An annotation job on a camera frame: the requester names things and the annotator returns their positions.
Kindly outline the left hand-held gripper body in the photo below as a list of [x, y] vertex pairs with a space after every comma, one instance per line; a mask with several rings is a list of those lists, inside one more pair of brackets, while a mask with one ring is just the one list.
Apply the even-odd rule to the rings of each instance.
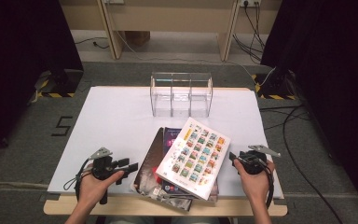
[[95, 178], [105, 180], [114, 173], [118, 167], [118, 161], [114, 161], [111, 155], [112, 152], [109, 149], [101, 147], [90, 156], [93, 160], [91, 172]]

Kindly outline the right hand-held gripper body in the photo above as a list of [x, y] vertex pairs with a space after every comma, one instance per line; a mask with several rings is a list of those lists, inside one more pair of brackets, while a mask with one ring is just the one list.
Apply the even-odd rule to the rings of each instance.
[[251, 145], [249, 150], [240, 152], [239, 161], [250, 175], [257, 175], [267, 167], [267, 155], [280, 158], [281, 153], [264, 145]]

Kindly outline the black and red magazine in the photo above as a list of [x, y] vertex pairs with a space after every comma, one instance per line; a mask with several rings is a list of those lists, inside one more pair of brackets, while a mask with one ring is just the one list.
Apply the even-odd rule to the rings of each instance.
[[188, 212], [192, 205], [192, 200], [168, 195], [163, 190], [162, 185], [158, 182], [156, 170], [164, 158], [163, 140], [164, 129], [160, 127], [145, 155], [145, 159], [139, 168], [131, 188], [139, 195], [144, 196], [153, 202], [164, 204], [177, 211]]

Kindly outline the white book with picture grid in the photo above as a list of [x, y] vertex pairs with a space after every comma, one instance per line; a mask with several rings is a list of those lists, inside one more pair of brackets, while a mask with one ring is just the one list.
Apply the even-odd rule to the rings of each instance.
[[156, 170], [163, 180], [207, 201], [231, 139], [189, 118]]

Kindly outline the purple magazine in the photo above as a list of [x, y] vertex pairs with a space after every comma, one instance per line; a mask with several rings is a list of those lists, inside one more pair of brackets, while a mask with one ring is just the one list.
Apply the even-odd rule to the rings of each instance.
[[[177, 128], [165, 128], [163, 131], [163, 152], [167, 153], [171, 146], [173, 145], [177, 135], [181, 132]], [[162, 189], [170, 196], [176, 198], [185, 198], [185, 199], [195, 199], [194, 195], [189, 194], [188, 192], [179, 189], [174, 184], [161, 180]], [[211, 194], [209, 196], [209, 201], [216, 203], [218, 201], [219, 188], [218, 184], [214, 183]]]

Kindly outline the clear acrylic book rack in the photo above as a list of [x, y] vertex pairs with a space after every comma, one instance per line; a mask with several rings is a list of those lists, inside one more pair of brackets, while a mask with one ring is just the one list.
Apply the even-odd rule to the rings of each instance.
[[213, 100], [210, 73], [154, 72], [150, 101], [154, 117], [208, 118]]

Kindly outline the person's right hand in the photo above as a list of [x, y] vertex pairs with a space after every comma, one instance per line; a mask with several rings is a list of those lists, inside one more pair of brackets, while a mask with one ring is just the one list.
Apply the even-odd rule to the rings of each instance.
[[241, 177], [242, 189], [251, 204], [265, 205], [269, 192], [268, 175], [249, 175], [237, 159], [234, 160], [234, 165]]

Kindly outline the person's left hand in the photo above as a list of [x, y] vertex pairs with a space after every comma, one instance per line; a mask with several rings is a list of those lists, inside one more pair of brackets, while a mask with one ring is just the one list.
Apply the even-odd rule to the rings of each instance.
[[98, 203], [104, 196], [108, 188], [117, 182], [123, 175], [123, 171], [118, 171], [107, 179], [100, 180], [95, 178], [90, 172], [83, 174], [76, 209], [85, 213], [90, 213], [96, 203]]

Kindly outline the black stand base striped tape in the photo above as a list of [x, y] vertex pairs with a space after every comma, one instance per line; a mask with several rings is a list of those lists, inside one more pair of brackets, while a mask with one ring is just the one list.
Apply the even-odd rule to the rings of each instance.
[[254, 74], [256, 95], [263, 99], [295, 100], [295, 91], [289, 81], [288, 71], [272, 69], [266, 74]]
[[46, 71], [34, 85], [36, 95], [49, 98], [73, 97], [82, 77], [82, 70], [64, 69], [61, 74]]

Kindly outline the brown cardboard box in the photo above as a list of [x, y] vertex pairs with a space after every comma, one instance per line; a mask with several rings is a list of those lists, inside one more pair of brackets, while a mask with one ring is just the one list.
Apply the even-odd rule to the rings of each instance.
[[125, 36], [129, 43], [139, 47], [143, 46], [150, 40], [149, 31], [126, 31]]

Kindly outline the black curtain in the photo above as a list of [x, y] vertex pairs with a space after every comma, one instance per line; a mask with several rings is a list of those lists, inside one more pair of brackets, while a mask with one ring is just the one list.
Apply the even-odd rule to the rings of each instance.
[[358, 0], [282, 0], [262, 63], [295, 73], [358, 191]]
[[59, 0], [0, 0], [0, 142], [42, 73], [82, 68]]

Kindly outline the beige wooden desk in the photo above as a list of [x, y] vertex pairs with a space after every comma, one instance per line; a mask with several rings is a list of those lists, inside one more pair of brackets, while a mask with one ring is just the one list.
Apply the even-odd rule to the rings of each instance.
[[214, 33], [220, 59], [228, 59], [232, 36], [250, 34], [259, 18], [267, 35], [282, 0], [261, 0], [260, 7], [240, 8], [241, 0], [59, 0], [72, 30], [104, 30], [113, 59], [121, 57], [126, 31]]

